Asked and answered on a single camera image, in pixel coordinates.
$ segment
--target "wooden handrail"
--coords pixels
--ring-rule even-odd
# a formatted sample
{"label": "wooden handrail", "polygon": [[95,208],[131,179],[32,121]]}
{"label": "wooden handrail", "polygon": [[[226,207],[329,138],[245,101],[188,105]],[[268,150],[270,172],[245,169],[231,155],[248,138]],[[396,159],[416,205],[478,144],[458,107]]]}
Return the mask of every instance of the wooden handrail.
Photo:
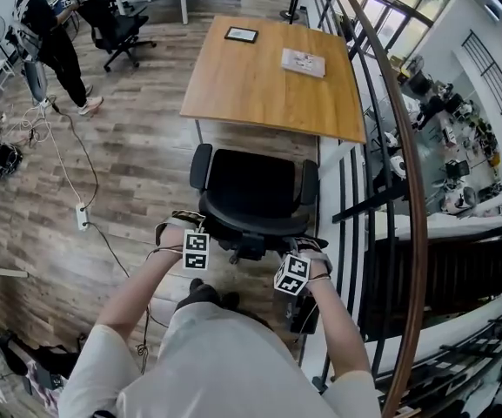
{"label": "wooden handrail", "polygon": [[390,99],[399,135],[407,170],[407,185],[409,192],[410,228],[412,236],[412,276],[410,284],[410,298],[407,311],[407,321],[399,346],[398,360],[392,385],[386,396],[383,418],[392,418],[398,410],[399,402],[407,387],[415,359],[418,337],[422,327],[423,311],[425,308],[426,267],[427,267],[427,226],[425,210],[425,191],[418,159],[417,146],[413,138],[413,130],[409,115],[405,108],[398,82],[386,56],[382,44],[367,16],[357,0],[348,0],[355,11],[357,20],[363,26],[366,37],[371,45],[375,58],[378,61],[382,78],[384,79],[388,98]]}

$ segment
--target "wooden floor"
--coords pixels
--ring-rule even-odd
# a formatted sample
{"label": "wooden floor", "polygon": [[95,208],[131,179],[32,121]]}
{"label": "wooden floor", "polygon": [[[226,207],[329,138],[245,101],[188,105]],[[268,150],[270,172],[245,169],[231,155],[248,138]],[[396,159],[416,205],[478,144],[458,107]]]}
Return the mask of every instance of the wooden floor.
{"label": "wooden floor", "polygon": [[[90,221],[108,237],[118,258],[134,272],[153,248],[154,226],[174,209],[196,209],[197,193],[189,187],[194,151],[187,121],[178,116],[191,70],[215,14],[279,19],[290,0],[190,0],[189,24],[181,24],[178,1],[153,3],[151,20],[141,39],[152,38],[157,48],[137,50],[140,68],[119,58],[106,74],[107,54],[97,50],[86,24],[75,39],[83,78],[105,98],[93,118],[80,118],[74,104],[48,71],[50,93],[61,111],[71,113],[78,134],[96,167],[99,191],[90,207]],[[21,77],[6,84],[0,97],[2,112],[12,114],[6,130],[31,108],[30,93]],[[49,121],[73,185],[86,202],[94,178],[69,122],[53,111]],[[316,160],[316,138],[287,131],[228,124],[203,124],[204,140],[250,152],[302,162]],[[42,137],[46,130],[39,129]],[[5,140],[26,136],[17,127]],[[125,279],[97,231],[77,230],[77,199],[59,165],[50,138],[34,148],[22,147],[24,161],[11,177],[0,181],[0,266],[20,268],[26,280],[0,278],[0,326],[16,331],[34,344],[63,343],[72,347],[81,332],[88,333],[114,289]],[[229,265],[229,254],[214,250],[211,270],[204,278],[219,290],[241,293],[242,306],[263,316],[296,354],[293,336],[284,334],[272,314],[272,275],[276,260],[242,261]],[[168,322],[175,305],[186,296],[191,279],[201,273],[171,270],[155,293],[152,313]],[[140,343],[143,322],[130,347]],[[156,354],[164,328],[152,323],[151,354]],[[31,401],[20,400],[24,404]],[[18,413],[15,416],[29,415]],[[41,416],[41,411],[32,416]]]}

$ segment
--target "black picture frame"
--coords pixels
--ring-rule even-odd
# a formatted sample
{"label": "black picture frame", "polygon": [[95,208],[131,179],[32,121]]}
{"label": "black picture frame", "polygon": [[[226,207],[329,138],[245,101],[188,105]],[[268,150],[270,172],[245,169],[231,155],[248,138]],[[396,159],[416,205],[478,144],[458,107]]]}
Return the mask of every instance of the black picture frame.
{"label": "black picture frame", "polygon": [[[254,37],[252,38],[252,40],[249,40],[246,38],[241,38],[241,37],[232,37],[232,36],[230,36],[231,30],[243,30],[243,31],[252,32],[254,34]],[[258,31],[249,30],[248,28],[240,28],[238,26],[230,26],[230,29],[227,30],[227,32],[225,33],[225,37],[224,37],[224,39],[226,39],[226,40],[235,40],[238,42],[245,42],[246,44],[254,44],[257,41],[257,38],[258,38]]]}

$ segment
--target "white sleeve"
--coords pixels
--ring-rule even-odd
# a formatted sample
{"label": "white sleeve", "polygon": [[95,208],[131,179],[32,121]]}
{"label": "white sleeve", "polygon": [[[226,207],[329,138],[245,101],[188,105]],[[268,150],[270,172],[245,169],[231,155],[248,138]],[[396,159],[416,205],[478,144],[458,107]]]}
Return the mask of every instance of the white sleeve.
{"label": "white sleeve", "polygon": [[380,406],[374,380],[368,372],[349,372],[336,379],[322,397],[337,416],[379,418]]}
{"label": "white sleeve", "polygon": [[89,418],[97,410],[116,413],[116,400],[140,376],[127,344],[104,325],[92,328],[59,397],[60,418]]}

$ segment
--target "book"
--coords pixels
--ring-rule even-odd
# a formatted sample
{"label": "book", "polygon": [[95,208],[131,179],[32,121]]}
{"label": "book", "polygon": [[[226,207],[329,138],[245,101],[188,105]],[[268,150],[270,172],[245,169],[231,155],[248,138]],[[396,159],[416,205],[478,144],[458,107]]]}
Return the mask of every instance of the book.
{"label": "book", "polygon": [[307,52],[284,48],[282,52],[282,68],[297,73],[308,74],[315,78],[323,78],[326,74],[326,61],[323,57],[313,56]]}

